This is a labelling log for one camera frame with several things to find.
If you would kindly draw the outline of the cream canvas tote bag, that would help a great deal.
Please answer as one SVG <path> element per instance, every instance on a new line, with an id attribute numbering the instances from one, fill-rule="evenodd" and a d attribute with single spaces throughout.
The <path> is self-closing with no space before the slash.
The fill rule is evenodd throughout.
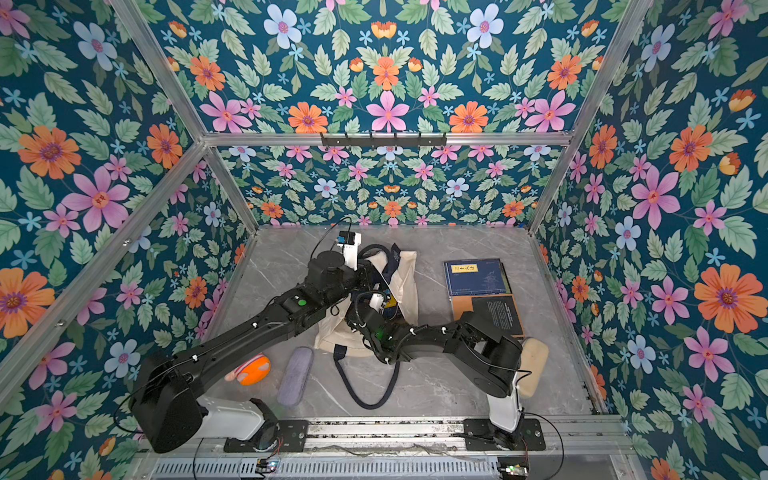
<path id="1" fill-rule="evenodd" d="M 384 301 L 384 318 L 402 318 L 410 325 L 417 324 L 418 293 L 414 279 L 417 253 L 403 251 L 396 244 L 390 247 L 371 244 L 357 251 L 357 259 L 369 261 L 376 270 L 371 276 L 373 288 L 378 291 L 374 298 Z M 347 324 L 346 315 L 353 312 L 352 297 L 329 309 L 326 317 L 319 323 L 314 347 L 333 355 L 336 370 L 352 400 L 365 410 L 376 410 L 389 400 L 399 377 L 400 365 L 394 365 L 389 383 L 379 400 L 368 403 L 359 397 L 344 370 L 343 361 L 346 358 L 373 359 L 375 354 L 368 348 L 363 335 L 353 331 Z"/>

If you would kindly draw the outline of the brown cover book barcode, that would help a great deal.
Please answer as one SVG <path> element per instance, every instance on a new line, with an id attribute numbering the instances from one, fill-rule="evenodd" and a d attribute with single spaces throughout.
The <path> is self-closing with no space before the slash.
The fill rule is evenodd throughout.
<path id="1" fill-rule="evenodd" d="M 515 297 L 512 294 L 484 296 L 454 296 L 451 298 L 453 316 L 458 321 L 466 312 L 479 314 L 497 328 L 522 339 L 525 337 Z"/>

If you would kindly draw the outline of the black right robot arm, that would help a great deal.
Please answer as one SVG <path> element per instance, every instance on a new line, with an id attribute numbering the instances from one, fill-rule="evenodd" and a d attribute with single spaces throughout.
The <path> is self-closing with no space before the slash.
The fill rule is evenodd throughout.
<path id="1" fill-rule="evenodd" d="M 521 368 L 523 345 L 495 326 L 490 317 L 466 312 L 449 324 L 412 325 L 402 316 L 384 318 L 377 302 L 384 295 L 369 291 L 353 297 L 345 314 L 352 331 L 362 335 L 363 346 L 374 357 L 393 367 L 382 397 L 374 403 L 354 391 L 341 364 L 346 349 L 334 348 L 333 359 L 352 400 L 365 410 L 377 410 L 390 399 L 403 363 L 421 357 L 443 355 L 488 398 L 489 421 L 497 430 L 515 433 L 523 421 L 519 381 L 527 373 Z"/>

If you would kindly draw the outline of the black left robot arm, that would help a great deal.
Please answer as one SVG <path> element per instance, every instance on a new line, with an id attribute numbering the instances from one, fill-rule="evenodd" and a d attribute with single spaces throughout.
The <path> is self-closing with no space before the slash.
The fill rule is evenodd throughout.
<path id="1" fill-rule="evenodd" d="M 209 438 L 271 447 L 276 421 L 261 401 L 218 399 L 208 390 L 256 354 L 316 325 L 332 306 L 378 277 L 368 260 L 349 267 L 342 254 L 323 252 L 309 261 L 302 283 L 240 325 L 178 354 L 145 356 L 128 405 L 152 450 L 165 454 L 193 439 Z"/>

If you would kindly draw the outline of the purple pouch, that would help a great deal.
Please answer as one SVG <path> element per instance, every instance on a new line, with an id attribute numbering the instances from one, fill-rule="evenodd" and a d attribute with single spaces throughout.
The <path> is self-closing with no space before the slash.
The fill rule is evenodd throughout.
<path id="1" fill-rule="evenodd" d="M 287 408 L 296 407 L 302 400 L 314 361 L 314 351 L 298 347 L 292 353 L 282 377 L 277 402 Z"/>

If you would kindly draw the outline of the plush doll toy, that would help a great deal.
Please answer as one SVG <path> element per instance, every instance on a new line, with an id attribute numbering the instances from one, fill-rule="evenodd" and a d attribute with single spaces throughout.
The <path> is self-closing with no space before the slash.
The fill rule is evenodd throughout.
<path id="1" fill-rule="evenodd" d="M 228 382 L 251 386 L 263 381 L 271 372 L 271 362 L 264 354 L 258 354 L 225 376 Z"/>

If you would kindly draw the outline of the beige pouch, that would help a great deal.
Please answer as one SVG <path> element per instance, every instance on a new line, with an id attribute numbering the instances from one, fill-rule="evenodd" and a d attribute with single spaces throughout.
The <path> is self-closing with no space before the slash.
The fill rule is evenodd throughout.
<path id="1" fill-rule="evenodd" d="M 518 391 L 521 397 L 532 398 L 539 386 L 550 350 L 544 342 L 535 338 L 526 339 L 522 346 Z"/>

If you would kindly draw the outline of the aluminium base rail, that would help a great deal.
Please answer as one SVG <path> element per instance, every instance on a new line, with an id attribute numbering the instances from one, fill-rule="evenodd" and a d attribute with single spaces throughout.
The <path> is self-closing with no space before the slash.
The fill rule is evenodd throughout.
<path id="1" fill-rule="evenodd" d="M 495 443 L 485 418 L 317 417 L 283 421 L 279 446 L 192 441 L 144 453 L 132 479 L 642 479 L 615 415 L 526 414 Z"/>

